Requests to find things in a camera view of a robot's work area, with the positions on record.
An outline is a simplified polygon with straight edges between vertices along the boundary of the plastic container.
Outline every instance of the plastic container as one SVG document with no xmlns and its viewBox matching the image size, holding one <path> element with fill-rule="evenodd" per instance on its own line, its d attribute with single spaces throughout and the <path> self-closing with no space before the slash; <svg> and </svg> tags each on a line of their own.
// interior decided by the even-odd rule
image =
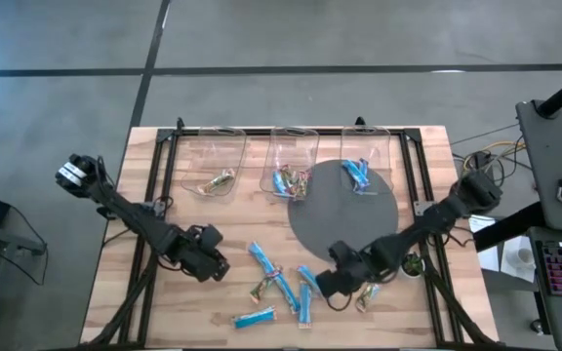
<svg viewBox="0 0 562 351">
<path fill-rule="evenodd" d="M 272 129 L 260 180 L 261 190 L 279 198 L 303 200 L 311 181 L 311 169 L 316 162 L 319 139 L 318 133 L 312 130 Z M 275 185 L 279 183 L 287 191 L 279 191 L 279 186 Z"/>
<path fill-rule="evenodd" d="M 377 195 L 393 191 L 389 142 L 391 134 L 382 127 L 353 126 L 341 130 L 341 184 L 359 195 Z M 349 167 L 348 161 L 356 168 Z M 367 162 L 367 172 L 362 163 Z M 365 173 L 352 176 L 357 170 Z M 368 180 L 362 184 L 359 179 Z"/>
<path fill-rule="evenodd" d="M 192 159 L 181 186 L 200 196 L 231 192 L 240 173 L 246 133 L 229 127 L 201 128 L 190 144 Z"/>
</svg>

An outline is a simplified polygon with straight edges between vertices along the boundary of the wooden table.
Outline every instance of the wooden table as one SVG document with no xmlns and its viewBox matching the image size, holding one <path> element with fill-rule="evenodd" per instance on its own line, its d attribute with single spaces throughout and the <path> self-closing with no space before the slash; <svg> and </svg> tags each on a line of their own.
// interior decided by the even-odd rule
<svg viewBox="0 0 562 351">
<path fill-rule="evenodd" d="M 118 191 L 132 202 L 143 200 L 156 131 L 157 128 L 132 129 L 118 184 Z M 433 192 L 439 201 L 446 197 L 450 185 L 457 179 L 446 129 L 441 126 L 421 127 L 421 135 Z M 269 201 L 260 189 L 268 147 L 267 136 L 247 138 L 241 176 L 233 188 L 234 196 L 224 203 L 197 197 L 180 185 L 189 160 L 193 157 L 188 146 L 194 137 L 182 136 L 179 139 L 171 190 L 175 205 L 169 210 L 167 220 L 178 223 L 182 228 L 190 224 L 213 223 L 224 237 L 219 249 L 227 257 L 231 269 L 221 282 L 210 280 L 205 283 L 198 283 L 180 272 L 160 269 L 155 284 L 147 347 L 434 346 L 422 279 L 398 278 L 383 286 L 365 314 L 357 312 L 354 299 L 343 312 L 335 312 L 323 300 L 315 299 L 312 301 L 311 330 L 298 329 L 297 317 L 290 314 L 280 291 L 274 287 L 266 292 L 260 305 L 255 305 L 249 298 L 249 291 L 261 279 L 262 271 L 247 252 L 251 242 L 258 241 L 272 261 L 286 267 L 287 278 L 296 293 L 299 277 L 291 267 L 306 264 L 317 274 L 330 268 L 330 264 L 301 246 L 290 228 L 287 206 Z M 160 163 L 162 166 L 156 194 L 160 193 L 166 153 Z M 413 148 L 411 153 L 416 168 L 417 158 Z M 340 137 L 322 136 L 317 162 L 337 159 L 339 155 Z M 390 158 L 394 195 L 400 213 L 400 230 L 410 225 L 413 217 L 397 138 L 392 138 Z M 415 174 L 418 189 L 422 189 L 417 168 Z M 467 226 L 464 221 L 458 225 Z M 120 222 L 111 223 L 106 238 L 123 228 Z M 462 240 L 469 238 L 464 231 L 453 231 L 453 234 Z M 82 341 L 97 335 L 121 304 L 127 290 L 135 238 L 133 234 L 124 235 L 102 251 Z M 466 248 L 460 248 L 451 241 L 446 246 L 446 252 L 455 295 L 483 332 L 497 340 L 498 334 L 476 250 L 471 243 Z M 336 297 L 333 303 L 340 305 L 343 298 Z M 271 304 L 277 307 L 276 323 L 239 331 L 232 327 L 232 316 L 254 312 Z M 450 335 L 443 301 L 440 301 L 440 310 L 442 324 L 447 335 Z M 137 313 L 140 313 L 140 307 L 139 311 L 135 311 L 132 323 L 134 334 L 138 330 Z"/>
</svg>

